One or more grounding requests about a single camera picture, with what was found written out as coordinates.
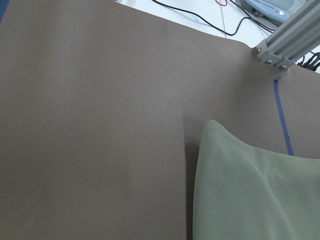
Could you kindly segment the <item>blue tape line centre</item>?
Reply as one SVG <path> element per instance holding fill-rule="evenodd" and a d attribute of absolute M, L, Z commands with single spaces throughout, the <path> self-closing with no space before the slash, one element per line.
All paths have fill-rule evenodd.
<path fill-rule="evenodd" d="M 292 143 L 291 143 L 291 139 L 290 139 L 287 123 L 286 123 L 286 118 L 285 118 L 285 114 L 282 106 L 281 96 L 280 96 L 279 83 L 281 79 L 282 79 L 281 77 L 277 77 L 273 81 L 273 92 L 274 92 L 275 102 L 277 106 L 277 111 L 279 115 L 279 120 L 282 128 L 282 133 L 283 133 L 287 153 L 290 156 L 294 156 L 294 151 L 293 151 L 293 147 L 292 147 Z"/>

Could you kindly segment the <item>brown table mat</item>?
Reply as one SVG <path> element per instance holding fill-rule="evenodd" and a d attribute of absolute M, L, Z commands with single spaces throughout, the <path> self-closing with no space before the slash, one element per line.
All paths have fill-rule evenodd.
<path fill-rule="evenodd" d="M 186 240 L 202 131 L 320 161 L 320 76 L 108 0 L 12 0 L 0 24 L 0 237 Z"/>

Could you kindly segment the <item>blue teach pendant device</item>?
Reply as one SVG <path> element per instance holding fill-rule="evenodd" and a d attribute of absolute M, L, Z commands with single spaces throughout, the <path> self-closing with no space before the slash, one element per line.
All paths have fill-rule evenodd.
<path fill-rule="evenodd" d="M 307 0 L 241 0 L 241 6 L 258 18 L 280 26 L 286 22 Z"/>

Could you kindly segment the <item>aluminium frame post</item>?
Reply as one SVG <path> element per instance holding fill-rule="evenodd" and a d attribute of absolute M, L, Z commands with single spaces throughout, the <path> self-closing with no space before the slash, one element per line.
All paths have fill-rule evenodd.
<path fill-rule="evenodd" d="M 320 45 L 320 2 L 309 0 L 256 46 L 259 62 L 288 70 Z"/>

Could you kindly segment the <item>green long-sleeve shirt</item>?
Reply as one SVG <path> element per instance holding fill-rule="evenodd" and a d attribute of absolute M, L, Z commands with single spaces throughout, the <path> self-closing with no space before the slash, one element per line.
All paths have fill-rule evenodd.
<path fill-rule="evenodd" d="M 202 132 L 195 240 L 317 240 L 320 161 L 250 146 L 214 120 Z"/>

